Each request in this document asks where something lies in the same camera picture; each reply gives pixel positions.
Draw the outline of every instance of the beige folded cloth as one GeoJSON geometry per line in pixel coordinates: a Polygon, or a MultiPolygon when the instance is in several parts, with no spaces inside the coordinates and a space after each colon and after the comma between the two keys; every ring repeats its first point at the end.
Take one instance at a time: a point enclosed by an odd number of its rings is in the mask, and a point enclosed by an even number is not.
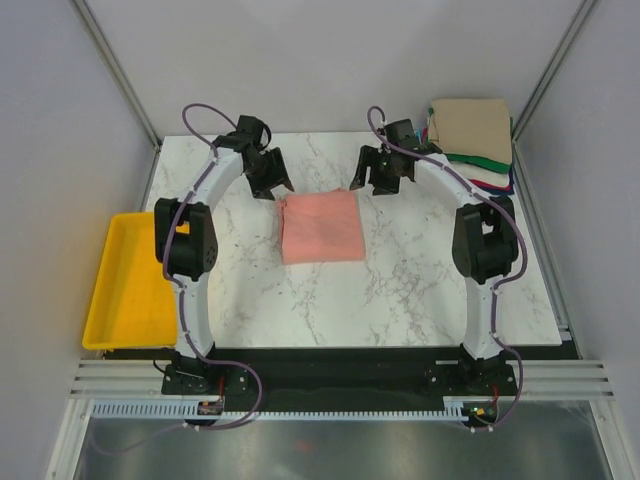
{"type": "Polygon", "coordinates": [[[511,165],[511,120],[503,99],[441,99],[431,106],[429,140],[444,153],[511,165]]]}

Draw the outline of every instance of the green folded cloth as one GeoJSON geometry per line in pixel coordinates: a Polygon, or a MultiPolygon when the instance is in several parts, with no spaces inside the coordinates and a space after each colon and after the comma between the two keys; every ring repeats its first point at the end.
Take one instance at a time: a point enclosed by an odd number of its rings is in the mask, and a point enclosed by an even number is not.
{"type": "Polygon", "coordinates": [[[429,115],[429,141],[450,161],[509,173],[511,118],[504,100],[435,100],[429,115]]]}

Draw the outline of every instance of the pink cloth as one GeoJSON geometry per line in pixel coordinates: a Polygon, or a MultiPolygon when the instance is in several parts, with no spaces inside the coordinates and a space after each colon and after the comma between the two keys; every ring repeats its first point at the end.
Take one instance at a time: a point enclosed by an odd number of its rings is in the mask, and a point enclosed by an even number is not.
{"type": "Polygon", "coordinates": [[[285,265],[365,259],[358,201],[353,192],[288,195],[277,203],[285,265]]]}

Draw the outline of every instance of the marble pattern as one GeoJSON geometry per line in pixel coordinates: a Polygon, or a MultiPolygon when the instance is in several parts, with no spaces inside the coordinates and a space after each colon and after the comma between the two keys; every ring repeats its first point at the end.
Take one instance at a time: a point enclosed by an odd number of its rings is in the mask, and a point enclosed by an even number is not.
{"type": "MultiPolygon", "coordinates": [[[[274,135],[297,193],[348,188],[369,133],[274,135]]],[[[147,202],[176,196],[207,158],[194,137],[165,139],[147,202]]],[[[457,345],[464,336],[464,281],[451,259],[453,217],[425,189],[404,179],[400,194],[357,192],[365,262],[283,266],[273,202],[236,180],[213,213],[219,258],[209,283],[218,346],[457,345]]],[[[276,196],[286,194],[279,187],[276,196]]],[[[512,344],[559,344],[560,336],[522,215],[530,266],[501,296],[499,329],[512,344]]]]}

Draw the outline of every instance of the gray floor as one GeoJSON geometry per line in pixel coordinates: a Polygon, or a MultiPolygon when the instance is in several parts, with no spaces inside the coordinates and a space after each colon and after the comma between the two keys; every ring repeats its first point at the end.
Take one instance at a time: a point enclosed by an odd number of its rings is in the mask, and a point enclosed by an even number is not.
{"type": "MultiPolygon", "coordinates": [[[[117,449],[166,421],[94,421],[117,449]]],[[[120,457],[83,454],[87,479],[609,479],[588,404],[522,403],[493,433],[428,422],[262,421],[178,430],[120,457]]]]}

